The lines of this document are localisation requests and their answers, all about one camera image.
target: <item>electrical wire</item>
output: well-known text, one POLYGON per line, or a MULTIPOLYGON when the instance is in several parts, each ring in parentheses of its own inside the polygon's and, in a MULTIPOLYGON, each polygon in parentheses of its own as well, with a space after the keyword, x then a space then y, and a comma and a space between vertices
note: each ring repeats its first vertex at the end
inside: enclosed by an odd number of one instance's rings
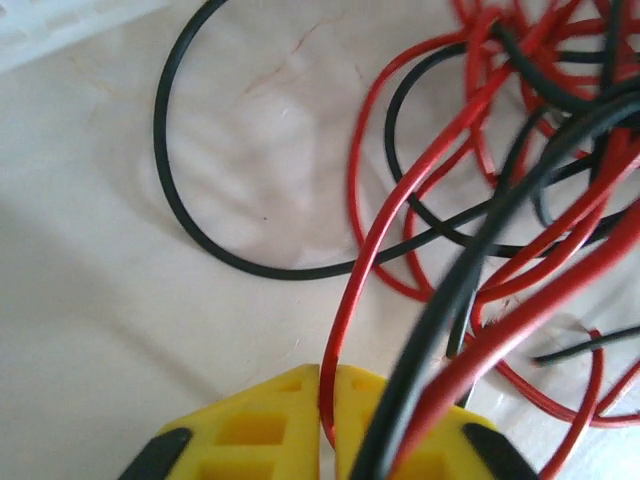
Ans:
POLYGON ((558 362, 562 362, 577 355, 581 355, 585 352, 589 352, 597 348, 610 345, 612 343, 617 343, 622 340, 629 340, 638 336, 640 336, 640 325, 635 325, 633 327, 624 328, 622 330, 608 333, 607 335, 602 335, 587 342, 578 343, 577 345, 573 345, 572 347, 565 348, 558 352, 549 353, 547 355, 540 355, 533 358, 532 360, 541 367, 554 365, 558 362))
MULTIPOLYGON (((391 171, 391 174, 394 180, 396 181, 396 183, 399 182, 400 179, 404 176, 404 172, 402 172, 400 168, 400 163, 398 161, 398 156, 396 153, 396 140, 395 140, 396 125, 397 125, 398 116, 400 113, 400 108, 402 107, 402 104, 404 103, 407 95, 411 91, 411 88, 427 71, 429 71, 431 68, 433 68, 435 65, 437 65, 441 61, 448 58, 453 58, 454 56, 461 54, 462 52, 464 52, 463 48, 464 46, 462 44, 446 47, 432 54, 431 56, 427 57, 421 62, 419 62, 402 80, 402 82, 398 86, 397 90, 395 91, 391 99, 391 102, 389 104, 389 109, 387 111, 385 127, 384 127, 384 146, 385 146, 385 153, 387 157, 387 163, 389 165, 389 170, 391 171)), ((540 115, 536 116, 536 124, 539 120, 540 115)), ((521 154, 521 151, 524 149, 524 146, 525 146, 524 145, 525 140, 526 138, 522 140, 522 142, 519 144, 518 150, 514 152, 514 154, 516 155, 521 154)), ((593 157, 589 157, 589 158, 590 158, 590 162, 592 162, 591 165, 593 165, 593 162, 595 161, 595 159, 593 157)), ((583 160, 584 159, 576 161, 575 165, 576 166, 580 165, 583 160)), ((557 173, 553 172, 551 174, 551 177, 554 178, 555 174, 557 173)), ((426 205, 420 202, 416 194, 412 194, 409 197, 408 202, 411 208, 415 210, 415 212, 420 216, 420 218, 425 223, 427 223, 427 225, 429 225, 437 233, 448 238, 452 242, 460 246, 466 246, 468 242, 472 239, 471 236, 465 235, 464 233, 455 230, 455 228, 451 228, 448 225, 445 225, 444 222, 440 218, 438 218, 426 205)), ((615 216, 610 219, 603 219, 602 225, 598 226, 593 236, 587 241, 587 245, 590 245, 594 242, 602 240, 611 231, 611 228, 615 224, 615 221, 617 221, 622 214, 614 214, 614 215, 615 216)), ((512 258, 521 249, 522 249, 522 246, 516 246, 516 245, 495 245, 493 247, 491 255, 496 257, 512 258)), ((548 251, 542 252, 541 256, 545 256, 546 254, 548 254, 548 251)))
MULTIPOLYGON (((482 227, 442 280, 414 327, 382 394, 354 464, 352 478, 385 479, 391 472, 396 453, 419 402, 423 387, 421 379, 428 371, 429 359, 449 320, 458 313, 461 300, 473 288, 469 272, 474 272, 478 262, 491 251, 492 242, 509 219, 531 192, 542 188, 548 173, 570 155, 576 145, 590 136, 603 133, 638 110, 640 94, 627 94, 579 118, 561 135, 556 134, 545 147, 538 163, 522 181, 494 203, 482 227)), ((454 358, 450 365, 460 356, 454 358)))
POLYGON ((169 54, 158 85, 153 133, 160 183, 176 219, 200 247, 227 265, 264 278, 302 281, 351 272, 321 367, 318 402, 323 428, 332 444, 335 369, 349 320, 369 271, 373 269, 385 283, 410 298, 430 301, 414 330, 414 333, 417 333, 408 341, 407 350, 403 353, 381 400, 380 407, 383 411, 386 410, 388 415, 380 419, 384 414, 379 410, 365 437, 354 466, 353 478, 356 479, 384 478, 394 463, 397 465, 406 457, 418 442, 420 435, 433 424, 446 405, 456 400, 460 401, 459 397, 470 392, 469 386, 473 381, 492 366, 538 408, 572 424, 565 441, 543 471, 544 476, 553 476, 558 471, 585 426, 616 428, 640 424, 638 414, 602 416, 635 381, 640 372, 640 361, 613 385, 600 402, 597 402, 602 383, 602 352, 594 352, 589 387, 579 411, 575 412, 533 388, 501 360, 504 353, 536 326, 541 325, 545 312, 551 311, 564 298, 596 278, 638 241, 638 202, 617 214, 603 219, 600 217, 614 187, 640 163, 640 143, 636 140, 635 133, 619 128, 635 129, 639 124, 640 115, 637 110, 640 97, 634 92, 640 86, 640 76, 630 75, 635 75, 640 70, 632 64, 621 64, 620 59, 633 53, 635 62, 638 54, 631 51, 625 37, 640 31, 640 22, 635 19, 623 19, 626 18, 625 15, 619 13, 622 7, 616 6, 615 3, 609 5, 603 0, 595 2, 603 16, 602 19, 570 23, 573 12, 582 0, 569 0, 562 6, 559 0, 551 0, 542 17, 531 24, 518 0, 513 0, 513 5, 508 11, 487 7, 481 0, 471 2, 472 5, 462 0, 451 1, 462 24, 461 30, 422 42, 396 57, 374 82, 358 117, 347 174, 349 218, 361 247, 358 259, 352 262, 301 270, 274 268, 251 262, 211 240, 190 216, 180 198, 172 177, 167 146, 167 115, 171 89, 181 60, 193 38, 207 19, 226 3, 225 0, 205 2, 187 23, 169 54), (605 17, 611 17, 613 20, 605 20, 605 17), (516 40, 509 30, 512 28, 519 40, 516 40), (567 38, 603 33, 605 48, 601 52, 557 51, 557 45, 567 38), (393 96, 393 108, 389 109, 385 122, 385 149, 390 166, 394 161, 397 165, 395 122, 404 98, 426 71, 448 58, 447 55, 453 56, 452 52, 460 55, 468 50, 465 65, 467 105, 406 174, 403 175, 399 165, 397 166, 394 177, 398 185, 378 213, 369 233, 365 235, 359 220, 356 186, 361 144, 368 118, 387 80, 409 61, 434 50, 436 52, 431 57, 416 65, 393 96), (496 68, 496 55, 503 50, 507 53, 509 61, 496 68), (556 66, 557 62, 598 63, 602 65, 602 70, 598 77, 569 75, 556 66), (536 122, 537 126, 550 138, 540 161, 526 172, 524 161, 528 151, 528 136, 525 136, 525 141, 519 146, 520 151, 515 147, 512 149, 512 157, 515 160, 510 160, 512 165, 509 168, 513 169, 513 175, 505 174, 503 169, 504 176, 501 178, 494 173, 495 167, 483 129, 489 118, 495 93, 514 69, 520 76, 523 100, 530 114, 545 106, 546 102, 573 115, 557 131, 540 117, 536 122), (581 88, 598 82, 599 94, 595 98, 588 90, 581 88), (464 131, 468 131, 467 140, 454 155, 433 169, 438 159, 464 131), (610 141, 600 144, 596 142, 592 154, 578 151, 577 160, 558 167, 558 163, 564 157, 575 154, 572 148, 578 144, 578 140, 599 135, 605 135, 603 138, 606 138, 609 134, 610 141), (479 171, 495 188, 494 198, 443 222, 424 207, 419 199, 469 154, 475 156, 479 171), (543 189, 583 171, 591 172, 588 189, 554 221, 548 214, 548 207, 542 196, 543 189), (512 179, 512 185, 509 185, 511 188, 502 195, 500 190, 505 188, 502 181, 509 178, 512 179), (536 213, 544 223, 549 224, 549 227, 527 245, 495 245, 497 232, 527 198, 532 198, 534 205, 539 204, 535 207, 536 213), (385 232, 406 200, 409 200, 410 208, 405 222, 404 241, 378 253, 385 232), (423 215, 423 209, 427 212, 426 215, 423 215), (412 232, 416 214, 426 220, 432 228, 414 236, 412 232), (486 215, 486 218, 475 237, 463 235, 456 230, 482 215, 486 215), (512 295, 544 280, 559 270, 578 249, 594 241, 606 239, 609 234, 609 238, 588 257, 562 273, 559 279, 544 286, 533 297, 507 314, 495 327, 483 328, 482 308, 488 302, 512 295), (440 287, 435 290, 419 264, 415 249, 441 236, 467 247, 456 265, 461 262, 468 269, 465 276, 459 270, 461 267, 457 267, 456 270, 454 266, 440 287), (481 262, 487 255, 494 254, 504 256, 508 261, 480 286, 478 280, 481 262), (417 287, 399 281, 381 266, 383 262, 404 255, 417 287), (541 258, 540 263, 516 276, 529 261, 538 257, 541 258), (570 281, 563 284, 560 279, 570 281), (452 358, 449 366, 427 386, 426 396, 421 397, 425 358, 439 341, 443 330, 452 322, 455 328, 450 338, 448 353, 451 356, 454 353, 460 355, 452 358), (467 322, 470 322, 474 335, 465 335, 467 322), (467 342, 464 349, 463 337, 467 342), (439 393, 433 396, 433 392, 441 392, 442 397, 437 396, 439 393), (400 455, 396 457, 395 452, 399 452, 400 455))

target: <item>marble surface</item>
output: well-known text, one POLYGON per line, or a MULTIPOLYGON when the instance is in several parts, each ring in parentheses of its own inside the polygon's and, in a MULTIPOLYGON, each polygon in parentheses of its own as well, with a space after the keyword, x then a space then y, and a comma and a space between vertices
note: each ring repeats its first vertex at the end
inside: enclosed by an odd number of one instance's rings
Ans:
MULTIPOLYGON (((174 2, 0 76, 3 480, 115 478, 164 423, 321 359, 346 278, 282 283, 234 271, 194 245, 162 196, 151 147, 155 87, 200 3, 174 2)), ((442 1, 223 7, 186 56, 171 103, 170 152, 194 217, 259 262, 301 267, 352 258, 345 161, 366 89, 396 54, 454 27, 442 1)), ((462 68, 459 60, 442 65, 410 94, 398 127, 405 168, 462 106, 462 68)), ((376 107, 364 145, 368 222, 393 186, 381 138, 392 91, 376 107)), ((497 158, 523 118, 516 92, 507 85, 491 120, 497 158)), ((550 200, 560 209, 584 185, 576 178, 552 189, 550 200)), ((612 208, 639 186, 636 173, 612 208)), ((428 201, 449 215, 488 195, 468 163, 428 201)), ((527 207, 505 238, 522 242, 538 231, 527 207)), ((420 257, 437 280, 456 251, 439 240, 420 257)), ((488 271, 498 265, 492 260, 488 271)), ((553 398, 578 405, 589 356, 544 370, 526 357, 584 338, 580 326, 606 332, 637 322, 639 266, 636 249, 560 309, 512 355, 514 364, 553 398)), ((401 262, 394 268, 406 276, 401 262)), ((387 374, 420 308, 372 278, 343 361, 387 374)), ((638 345, 609 349, 607 384, 637 358, 638 345)), ((616 411, 635 411, 639 402, 634 387, 616 411)), ((567 429, 495 374, 481 381, 471 408, 537 468, 567 429)), ((633 478, 639 441, 637 428, 591 430, 561 478, 633 478)), ((323 452, 330 478, 330 452, 323 452)))

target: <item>tangled wires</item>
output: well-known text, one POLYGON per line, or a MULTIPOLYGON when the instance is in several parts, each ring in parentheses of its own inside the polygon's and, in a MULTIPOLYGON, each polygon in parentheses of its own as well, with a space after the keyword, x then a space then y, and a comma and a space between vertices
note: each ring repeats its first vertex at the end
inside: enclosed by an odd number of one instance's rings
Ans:
MULTIPOLYGON (((542 326, 558 305, 614 265, 640 238, 640 202, 637 200, 624 211, 603 217, 616 186, 640 163, 637 137, 640 76, 636 53, 628 43, 629 35, 640 31, 640 23, 633 18, 633 2, 594 0, 600 18, 571 22, 572 14, 582 0, 569 0, 565 4, 552 0, 542 17, 532 23, 518 0, 513 0, 505 9, 485 6, 481 0, 451 0, 461 23, 460 30, 427 40, 395 58, 374 82, 360 112, 347 172, 349 218, 360 245, 357 260, 306 270, 259 265, 223 249, 191 218, 171 174, 166 138, 171 86, 193 37, 224 3, 224 0, 212 0, 200 8, 179 36, 162 72, 154 115, 158 173, 178 221, 203 249, 221 261, 254 275, 280 280, 310 280, 351 272, 321 368, 319 408, 330 442, 334 440, 333 388, 338 358, 369 272, 373 270, 382 281, 406 296, 427 302, 389 379, 356 459, 352 478, 387 478, 446 409, 460 401, 473 382, 494 367, 538 408, 571 423, 560 448, 541 472, 543 478, 551 478, 559 471, 587 426, 639 425, 638 414, 605 416, 606 410, 634 381, 640 370, 638 362, 598 400, 604 355, 601 349, 593 350, 589 385, 580 408, 573 411, 546 397, 502 360, 542 326), (560 44, 569 38, 590 35, 604 35, 601 51, 559 50, 560 44), (387 80, 409 61, 427 54, 429 56, 400 84, 391 101, 384 142, 389 166, 398 184, 369 232, 365 233, 359 217, 356 187, 368 118, 387 80), (500 64, 505 54, 506 61, 500 64), (466 106, 403 173, 395 153, 395 124, 402 102, 418 78, 436 64, 458 55, 466 55, 466 106), (599 64, 600 72, 597 76, 571 75, 560 68, 561 62, 599 64), (520 80, 530 117, 513 142, 502 171, 497 172, 483 127, 496 93, 511 75, 517 75, 520 80), (550 108, 562 112, 566 118, 557 130, 545 116, 550 108), (529 165, 529 141, 536 128, 548 137, 548 142, 529 165), (462 146, 434 168, 465 133, 462 146), (593 140, 591 152, 577 150, 589 139, 593 140), (494 188, 494 194, 489 201, 442 221, 421 203, 421 198, 471 155, 482 176, 494 188), (576 159, 563 164, 572 155, 576 159), (590 174, 586 191, 558 218, 552 218, 544 196, 545 187, 586 170, 590 174), (526 245, 496 244, 510 219, 527 201, 533 202, 536 216, 545 227, 544 232, 526 245), (379 252, 391 222, 405 202, 410 208, 404 241, 379 252), (485 215, 485 219, 474 236, 456 230, 481 215, 485 215), (416 216, 431 228, 414 236, 416 216), (434 289, 415 249, 440 236, 465 249, 440 286, 434 289), (577 250, 594 242, 600 243, 591 253, 571 268, 564 267, 577 250), (406 255, 415 286, 397 279, 382 265, 403 255, 406 255), (480 269, 489 255, 507 261, 480 284, 480 269), (539 259, 538 263, 526 269, 533 259, 539 259), (548 281, 551 274, 558 272, 559 276, 548 281), (535 294, 499 322, 484 328, 483 308, 489 302, 534 285, 541 286, 535 294), (451 332, 447 354, 452 361, 434 380, 425 384, 427 359, 447 330, 451 332)), ((594 330, 590 334, 595 342, 593 348, 604 343, 598 343, 599 332, 594 330)))

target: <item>white table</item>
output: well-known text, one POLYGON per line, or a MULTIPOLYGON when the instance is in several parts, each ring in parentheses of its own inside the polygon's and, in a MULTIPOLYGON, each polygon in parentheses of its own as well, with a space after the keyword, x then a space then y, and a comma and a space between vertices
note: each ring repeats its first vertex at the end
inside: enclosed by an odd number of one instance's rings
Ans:
MULTIPOLYGON (((234 271, 194 245, 162 196, 151 146, 155 87, 201 2, 175 3, 0 77, 3 480, 115 478, 164 423, 321 359, 346 278, 282 283, 234 271)), ((195 218, 256 261, 352 258, 345 162, 366 89, 400 51, 454 27, 440 1, 230 2, 196 39, 172 99, 170 150, 195 218)), ((458 60, 438 67, 409 96, 398 133, 405 167, 461 107, 461 68, 458 60)), ((514 86, 491 123, 497 158, 523 118, 514 86)), ((391 92, 364 147, 368 221, 393 185, 381 138, 391 92)), ((639 181, 635 174, 616 205, 634 197, 639 181)), ((562 205, 583 187, 581 177, 549 195, 562 205)), ((428 201, 448 215, 488 194, 467 163, 428 201)), ((506 238, 522 242, 537 231, 527 207, 506 238)), ((440 240, 421 258, 437 278, 455 251, 440 240)), ((604 332, 637 322, 639 266, 636 249, 559 311, 515 365, 578 405, 588 355, 545 370, 525 357, 584 338, 578 322, 604 332)), ((420 309, 372 279, 343 361, 389 373, 420 309)), ((637 340, 609 349, 607 381, 637 352, 637 340)), ((434 371, 441 364, 434 358, 434 371)), ((634 411, 639 401, 635 387, 617 410, 634 411)), ((471 408, 537 468, 567 429, 495 374, 471 408)), ((639 441, 638 429, 591 430, 562 477, 631 478, 639 441)))

